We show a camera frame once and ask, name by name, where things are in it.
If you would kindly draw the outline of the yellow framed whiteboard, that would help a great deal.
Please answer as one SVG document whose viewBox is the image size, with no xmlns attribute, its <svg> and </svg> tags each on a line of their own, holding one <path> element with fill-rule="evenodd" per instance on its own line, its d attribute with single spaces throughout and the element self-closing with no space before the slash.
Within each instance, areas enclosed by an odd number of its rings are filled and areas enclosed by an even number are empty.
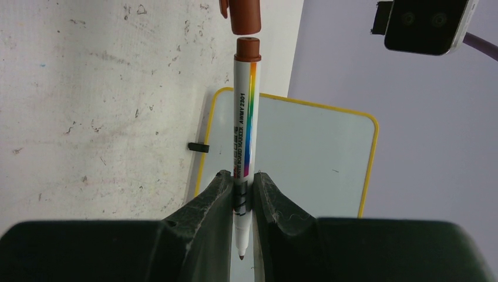
<svg viewBox="0 0 498 282">
<path fill-rule="evenodd" d="M 367 113 L 262 94 L 255 171 L 314 217 L 361 217 L 378 131 Z"/>
</svg>

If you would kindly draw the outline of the brown marker cap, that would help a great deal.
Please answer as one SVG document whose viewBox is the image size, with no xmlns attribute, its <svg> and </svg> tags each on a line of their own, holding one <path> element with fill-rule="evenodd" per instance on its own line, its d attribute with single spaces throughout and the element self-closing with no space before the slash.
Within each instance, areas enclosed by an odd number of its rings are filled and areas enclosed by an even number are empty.
<svg viewBox="0 0 498 282">
<path fill-rule="evenodd" d="M 253 35 L 261 31 L 260 0 L 219 0 L 223 18 L 230 19 L 235 35 Z"/>
</svg>

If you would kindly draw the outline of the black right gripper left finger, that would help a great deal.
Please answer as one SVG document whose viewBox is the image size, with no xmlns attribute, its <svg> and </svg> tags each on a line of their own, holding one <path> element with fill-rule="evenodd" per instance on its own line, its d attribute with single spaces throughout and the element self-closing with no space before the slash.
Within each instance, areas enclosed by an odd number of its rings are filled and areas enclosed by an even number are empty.
<svg viewBox="0 0 498 282">
<path fill-rule="evenodd" d="M 233 179 L 162 220 L 25 221 L 1 237 L 2 281 L 228 281 Z"/>
</svg>

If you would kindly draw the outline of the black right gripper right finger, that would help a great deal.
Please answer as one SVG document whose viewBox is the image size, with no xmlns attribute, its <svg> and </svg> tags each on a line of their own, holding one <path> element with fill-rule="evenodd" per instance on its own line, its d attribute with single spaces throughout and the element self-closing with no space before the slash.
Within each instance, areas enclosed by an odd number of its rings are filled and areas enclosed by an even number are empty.
<svg viewBox="0 0 498 282">
<path fill-rule="evenodd" d="M 493 281 L 481 252 L 446 221 L 316 218 L 266 173 L 253 184 L 257 281 Z"/>
</svg>

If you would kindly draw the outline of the white whiteboard marker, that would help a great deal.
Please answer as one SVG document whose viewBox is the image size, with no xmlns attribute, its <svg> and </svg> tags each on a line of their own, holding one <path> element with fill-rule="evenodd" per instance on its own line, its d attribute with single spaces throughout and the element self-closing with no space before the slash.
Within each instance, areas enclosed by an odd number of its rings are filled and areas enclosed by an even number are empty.
<svg viewBox="0 0 498 282">
<path fill-rule="evenodd" d="M 234 55 L 233 219 L 238 257 L 249 245 L 260 101 L 260 40 L 237 39 Z"/>
</svg>

